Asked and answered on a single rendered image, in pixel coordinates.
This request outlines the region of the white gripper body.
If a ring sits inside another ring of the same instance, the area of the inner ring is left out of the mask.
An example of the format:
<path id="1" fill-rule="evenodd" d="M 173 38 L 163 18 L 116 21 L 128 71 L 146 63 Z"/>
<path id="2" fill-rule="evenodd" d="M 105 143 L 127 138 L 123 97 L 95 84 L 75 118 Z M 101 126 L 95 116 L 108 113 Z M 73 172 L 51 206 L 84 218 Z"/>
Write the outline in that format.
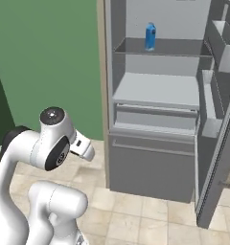
<path id="1" fill-rule="evenodd" d="M 91 162 L 95 156 L 95 149 L 91 144 L 91 140 L 86 138 L 80 132 L 77 132 L 76 147 L 79 155 L 86 161 Z"/>

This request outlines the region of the grey fridge bottom drawer front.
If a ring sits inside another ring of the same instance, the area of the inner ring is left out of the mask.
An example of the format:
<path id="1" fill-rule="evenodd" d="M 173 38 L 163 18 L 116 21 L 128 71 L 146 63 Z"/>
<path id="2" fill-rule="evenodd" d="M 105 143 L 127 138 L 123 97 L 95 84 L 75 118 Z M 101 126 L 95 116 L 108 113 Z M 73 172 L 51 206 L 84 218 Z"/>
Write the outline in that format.
<path id="1" fill-rule="evenodd" d="M 108 136 L 111 190 L 191 202 L 195 188 L 195 156 L 119 148 L 112 146 L 115 143 L 195 153 L 193 144 L 121 135 Z"/>

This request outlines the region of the grey fridge crisper drawer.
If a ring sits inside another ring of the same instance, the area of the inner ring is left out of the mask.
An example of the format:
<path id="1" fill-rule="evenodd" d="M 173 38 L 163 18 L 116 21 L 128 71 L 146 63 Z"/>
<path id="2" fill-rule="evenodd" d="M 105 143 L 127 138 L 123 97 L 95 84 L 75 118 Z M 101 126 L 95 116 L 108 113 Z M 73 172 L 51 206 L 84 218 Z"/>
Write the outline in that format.
<path id="1" fill-rule="evenodd" d="M 115 123 L 192 130 L 196 119 L 195 110 L 118 103 Z"/>

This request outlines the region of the grey fridge door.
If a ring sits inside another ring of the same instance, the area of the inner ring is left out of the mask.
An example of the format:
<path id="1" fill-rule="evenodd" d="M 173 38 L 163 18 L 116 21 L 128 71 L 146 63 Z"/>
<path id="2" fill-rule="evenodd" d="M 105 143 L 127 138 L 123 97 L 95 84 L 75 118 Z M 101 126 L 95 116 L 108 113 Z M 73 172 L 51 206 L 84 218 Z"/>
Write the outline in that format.
<path id="1" fill-rule="evenodd" d="M 197 226 L 203 229 L 210 226 L 222 191 L 230 188 L 230 73 L 218 70 L 207 38 L 209 24 L 214 20 L 230 24 L 230 0 L 211 0 L 203 39 L 210 56 L 199 61 L 196 73 L 199 88 L 199 129 L 195 152 L 195 216 Z M 224 119 L 217 138 L 202 135 L 203 70 L 214 71 L 224 109 Z"/>

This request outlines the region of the blue milk carton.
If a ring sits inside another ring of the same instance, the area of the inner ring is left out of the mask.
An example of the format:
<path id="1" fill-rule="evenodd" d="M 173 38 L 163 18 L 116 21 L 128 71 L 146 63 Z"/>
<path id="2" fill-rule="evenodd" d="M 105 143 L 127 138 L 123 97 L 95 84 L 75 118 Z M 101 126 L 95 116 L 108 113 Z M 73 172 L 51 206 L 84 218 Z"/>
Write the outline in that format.
<path id="1" fill-rule="evenodd" d="M 152 51 L 155 48 L 156 28 L 153 23 L 149 22 L 146 27 L 145 49 Z"/>

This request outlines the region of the grey fridge door bin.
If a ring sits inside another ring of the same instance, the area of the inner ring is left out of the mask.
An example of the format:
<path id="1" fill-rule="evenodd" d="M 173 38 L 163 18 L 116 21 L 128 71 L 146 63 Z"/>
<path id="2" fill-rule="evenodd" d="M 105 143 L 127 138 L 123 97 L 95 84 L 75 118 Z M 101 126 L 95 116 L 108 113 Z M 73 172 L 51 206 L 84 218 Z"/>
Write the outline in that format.
<path id="1" fill-rule="evenodd" d="M 207 38 L 218 70 L 230 73 L 230 24 L 214 20 L 209 24 Z"/>
<path id="2" fill-rule="evenodd" d="M 213 70 L 202 71 L 202 85 L 204 101 L 202 135 L 208 138 L 217 138 L 224 119 L 224 109 Z"/>

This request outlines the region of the beige cabinet side panel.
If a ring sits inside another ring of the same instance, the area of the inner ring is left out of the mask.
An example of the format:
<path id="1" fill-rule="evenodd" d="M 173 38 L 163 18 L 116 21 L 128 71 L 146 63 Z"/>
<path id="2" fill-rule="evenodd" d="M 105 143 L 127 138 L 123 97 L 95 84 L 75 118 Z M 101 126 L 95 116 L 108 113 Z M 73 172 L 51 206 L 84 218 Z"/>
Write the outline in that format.
<path id="1" fill-rule="evenodd" d="M 109 188 L 109 158 L 108 158 L 108 102 L 107 102 L 107 82 L 106 82 L 106 43 L 105 43 L 105 21 L 104 21 L 104 0 L 96 0 L 99 57 L 100 57 L 100 81 L 102 93 L 103 112 L 103 141 L 104 141 L 104 170 L 105 186 Z"/>

